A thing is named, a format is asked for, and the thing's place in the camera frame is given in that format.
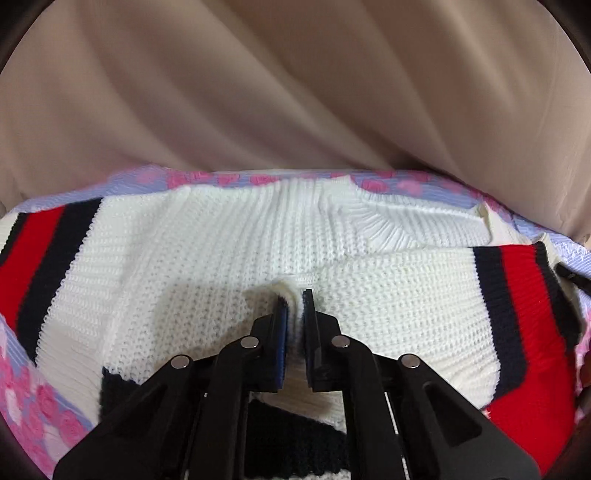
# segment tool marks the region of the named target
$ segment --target navy stripe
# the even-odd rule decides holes
[[[577,343],[579,343],[581,325],[573,306],[564,296],[558,279],[556,279],[556,276],[550,270],[546,247],[542,242],[535,244],[535,262],[544,277],[544,283],[546,284],[548,298],[552,305],[552,313],[558,331],[564,338],[567,350],[572,351]]]
[[[138,385],[103,368],[100,419]],[[246,426],[247,478],[305,478],[349,469],[346,435],[315,420],[254,400]]]
[[[525,378],[527,363],[521,343],[521,332],[511,292],[498,247],[472,249],[480,291],[491,320],[492,339],[501,364],[494,399],[519,387]]]
[[[10,254],[10,250],[12,250],[12,247],[14,246],[15,242],[17,241],[18,235],[21,233],[22,228],[24,227],[28,216],[29,216],[29,213],[19,213],[17,215],[17,219],[12,224],[12,228],[10,229],[10,234],[8,235],[8,239],[6,240],[6,243],[4,244],[4,247],[2,248],[2,251],[0,252],[0,267],[3,265],[3,263],[8,258],[8,255]]]
[[[16,334],[33,361],[37,359],[37,343],[47,310],[86,237],[100,201],[72,203],[64,208],[51,243],[21,303]]]

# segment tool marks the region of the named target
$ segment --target beige curtain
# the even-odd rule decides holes
[[[537,0],[56,0],[0,74],[0,201],[149,162],[420,159],[584,241],[590,132]]]

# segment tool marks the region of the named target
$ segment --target red stripe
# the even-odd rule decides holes
[[[501,250],[527,371],[521,386],[488,410],[491,420],[538,462],[544,474],[574,430],[574,362],[556,326],[534,247],[507,245]]]
[[[12,330],[17,326],[18,309],[27,293],[64,207],[30,214],[0,267],[0,313]]]

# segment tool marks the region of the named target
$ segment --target metal screw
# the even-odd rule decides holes
[[[253,336],[244,337],[240,340],[242,348],[256,348],[258,346],[258,338]]]
[[[421,364],[421,359],[416,355],[408,353],[402,357],[402,364],[406,368],[417,368]]]
[[[351,345],[351,339],[345,335],[337,335],[332,337],[330,343],[332,343],[337,348],[347,348],[349,345]]]
[[[187,355],[177,355],[170,361],[170,364],[173,366],[173,368],[179,369],[185,368],[190,363],[190,361],[191,359]]]

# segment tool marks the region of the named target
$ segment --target metal pin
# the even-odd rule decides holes
[[[190,363],[190,361],[191,359],[187,355],[177,355],[170,361],[170,364],[173,366],[173,368],[179,369],[185,368]]]
[[[337,348],[347,348],[349,345],[351,345],[351,339],[345,335],[337,335],[332,337],[330,343],[332,343]]]
[[[421,364],[421,359],[416,355],[408,353],[402,357],[402,364],[406,368],[417,368]]]
[[[242,348],[256,348],[258,346],[258,338],[253,336],[244,337],[240,340]]]

